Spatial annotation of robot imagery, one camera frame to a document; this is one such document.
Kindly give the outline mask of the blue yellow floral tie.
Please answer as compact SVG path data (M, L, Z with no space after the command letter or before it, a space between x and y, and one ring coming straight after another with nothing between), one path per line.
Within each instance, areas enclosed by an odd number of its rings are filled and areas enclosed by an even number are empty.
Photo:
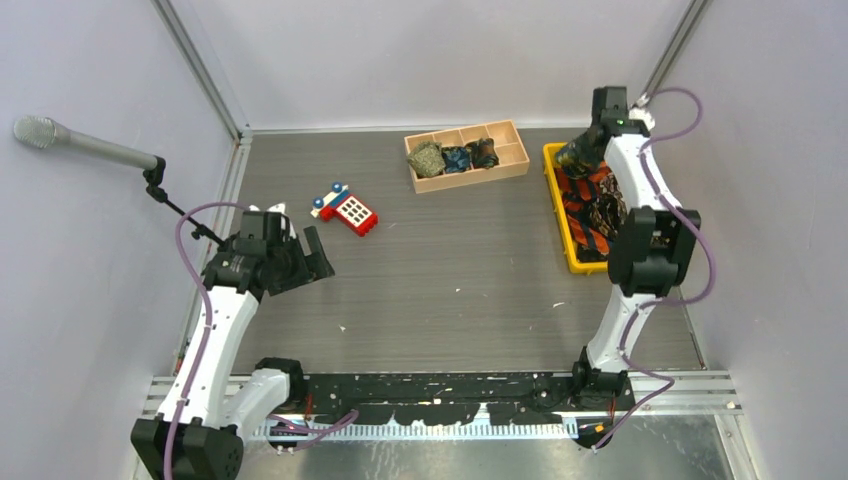
M556 165L568 178L586 179L600 169L606 140L603 127L590 126L555 154Z

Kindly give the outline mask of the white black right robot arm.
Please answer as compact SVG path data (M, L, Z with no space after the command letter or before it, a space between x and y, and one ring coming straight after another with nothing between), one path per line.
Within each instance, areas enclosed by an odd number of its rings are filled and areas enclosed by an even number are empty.
M700 228L698 212L670 193L650 140L645 120L630 114L626 88L597 87L589 128L557 159L569 179L594 188L595 230L609 244L611 297L572 370L571 397L584 410L625 393L626 359L649 315L682 283Z

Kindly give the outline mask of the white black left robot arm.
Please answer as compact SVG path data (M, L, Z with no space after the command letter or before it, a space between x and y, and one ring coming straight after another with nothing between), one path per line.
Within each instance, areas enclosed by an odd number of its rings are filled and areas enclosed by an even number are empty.
M266 357L226 394L243 336L261 300L334 276L315 227L296 231L282 203L249 208L240 229L202 272L192 271L203 307L182 367L131 443L154 479L234 479L251 435L278 409L298 412L307 382L297 360Z

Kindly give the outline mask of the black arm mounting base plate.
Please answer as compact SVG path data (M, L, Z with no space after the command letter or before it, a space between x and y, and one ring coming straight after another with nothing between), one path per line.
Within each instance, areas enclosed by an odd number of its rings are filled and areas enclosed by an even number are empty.
M601 389L568 372L314 374L255 438L323 441L572 439L590 447L634 406L629 381Z

